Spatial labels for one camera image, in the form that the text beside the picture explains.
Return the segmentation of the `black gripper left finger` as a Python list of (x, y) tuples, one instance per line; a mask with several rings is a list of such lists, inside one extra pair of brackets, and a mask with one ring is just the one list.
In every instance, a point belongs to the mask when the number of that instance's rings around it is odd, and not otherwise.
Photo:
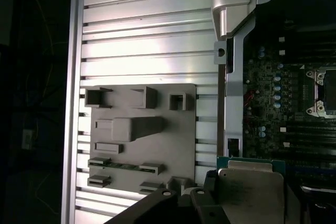
[(170, 189), (158, 189), (110, 219), (110, 223), (226, 223), (218, 204), (218, 174), (207, 172), (204, 186), (179, 196)]

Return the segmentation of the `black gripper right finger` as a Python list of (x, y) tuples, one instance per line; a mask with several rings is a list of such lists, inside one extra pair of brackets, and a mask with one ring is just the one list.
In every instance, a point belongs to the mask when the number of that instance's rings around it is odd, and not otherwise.
[(301, 223), (301, 188), (285, 180), (285, 224)]

